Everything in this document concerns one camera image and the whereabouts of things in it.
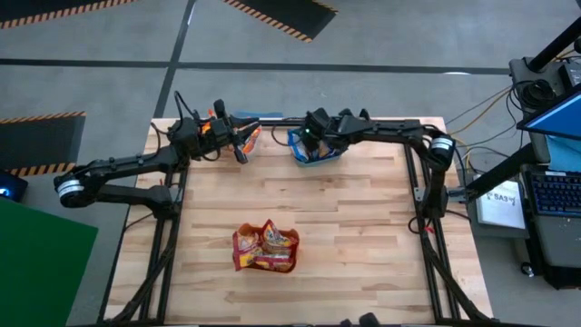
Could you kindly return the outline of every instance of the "red snack bag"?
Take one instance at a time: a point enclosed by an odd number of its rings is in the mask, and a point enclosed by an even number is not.
[[[282,236],[281,232],[274,226],[272,220],[268,220],[261,232],[262,249],[269,254],[281,254],[290,256],[293,248],[299,243],[292,237]]]
[[[294,259],[284,254],[262,254],[254,257],[254,263],[266,270],[285,273],[292,268]]]
[[[238,272],[240,269],[253,264],[255,256],[261,254],[262,249],[259,245],[259,236],[257,233],[250,232],[242,234],[240,232],[234,232],[232,239],[234,245],[234,266],[236,267],[236,272]]]

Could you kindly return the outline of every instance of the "wooden table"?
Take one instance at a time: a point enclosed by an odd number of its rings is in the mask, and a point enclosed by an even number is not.
[[[420,119],[444,129],[439,117]],[[162,129],[174,122],[154,121]],[[285,139],[282,129],[277,135]],[[263,129],[259,142],[245,165],[225,152],[215,163],[192,162],[165,322],[338,323],[357,322],[366,312],[382,323],[433,322],[419,238],[407,228],[414,207],[403,146],[361,143],[336,162],[300,168],[288,148],[272,141],[270,129]],[[146,152],[156,145],[150,130]],[[160,178],[159,173],[142,175],[137,186],[150,187]],[[458,185],[453,167],[447,185]],[[465,212],[457,204],[448,208]],[[128,223],[147,213],[144,207],[132,208]],[[299,232],[296,269],[290,274],[235,272],[232,233],[243,223],[262,226],[269,218],[280,229]],[[454,277],[490,316],[469,222],[448,214],[442,224]],[[115,316],[142,283],[154,226],[150,218],[126,232],[105,317]]]

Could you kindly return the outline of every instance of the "gray floor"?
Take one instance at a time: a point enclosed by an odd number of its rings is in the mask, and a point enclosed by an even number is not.
[[[576,19],[574,0],[325,0],[340,14],[312,44],[303,44],[219,0],[198,0],[181,61],[293,64],[381,64],[506,68],[534,55]],[[169,61],[187,0],[130,5],[0,31],[0,58]],[[79,162],[141,151],[165,69],[0,65],[0,118],[62,111],[88,113]],[[376,116],[437,115],[446,119],[510,84],[508,76],[178,70],[172,90],[205,112],[227,108],[304,114],[365,107]],[[175,117],[168,101],[166,117]],[[448,127],[456,130],[474,115]],[[462,133],[470,143],[511,125],[504,105]],[[510,154],[520,134],[486,144]],[[472,162],[500,161],[475,151]],[[126,206],[60,206],[52,175],[28,178],[25,203],[99,228],[97,244],[69,324],[93,322],[103,298]],[[134,179],[120,181],[132,184]],[[508,241],[477,238],[494,314],[506,322],[579,325],[581,292],[555,291],[528,279]]]

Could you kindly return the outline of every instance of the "green board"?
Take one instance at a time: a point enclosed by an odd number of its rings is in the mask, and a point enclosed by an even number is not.
[[[0,199],[3,326],[65,326],[97,229]]]

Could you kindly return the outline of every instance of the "hazard stripe mat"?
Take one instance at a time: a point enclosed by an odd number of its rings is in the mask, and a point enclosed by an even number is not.
[[[314,0],[222,0],[263,23],[310,43],[337,15],[330,5]]]
[[[74,168],[85,112],[0,119],[0,169],[23,177]]]
[[[92,12],[138,0],[0,0],[0,29]]]

